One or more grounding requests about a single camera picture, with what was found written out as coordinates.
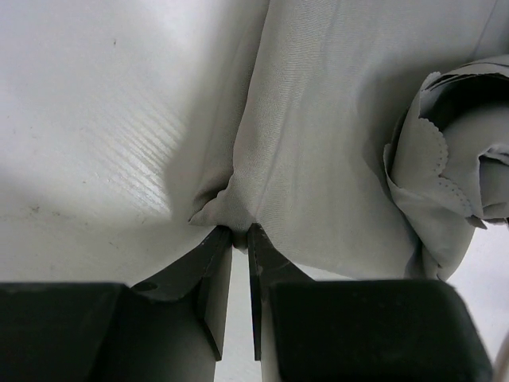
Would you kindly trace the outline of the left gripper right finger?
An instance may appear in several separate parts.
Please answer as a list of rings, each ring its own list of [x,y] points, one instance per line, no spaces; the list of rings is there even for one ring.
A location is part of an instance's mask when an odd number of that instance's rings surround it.
[[[254,358],[264,381],[490,381],[460,295],[428,279],[316,281],[263,228],[247,233]]]

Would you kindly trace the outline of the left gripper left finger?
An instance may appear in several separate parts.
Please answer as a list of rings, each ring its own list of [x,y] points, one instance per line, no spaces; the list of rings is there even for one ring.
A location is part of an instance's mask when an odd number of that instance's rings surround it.
[[[231,259],[231,231],[218,227],[134,286],[3,283],[2,380],[213,380]]]

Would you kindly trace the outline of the grey cloth placemat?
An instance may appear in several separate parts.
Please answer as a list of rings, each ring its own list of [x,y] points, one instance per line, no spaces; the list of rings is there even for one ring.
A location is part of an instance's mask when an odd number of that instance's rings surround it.
[[[508,216],[505,1],[271,1],[246,30],[191,224],[296,262],[447,279]]]

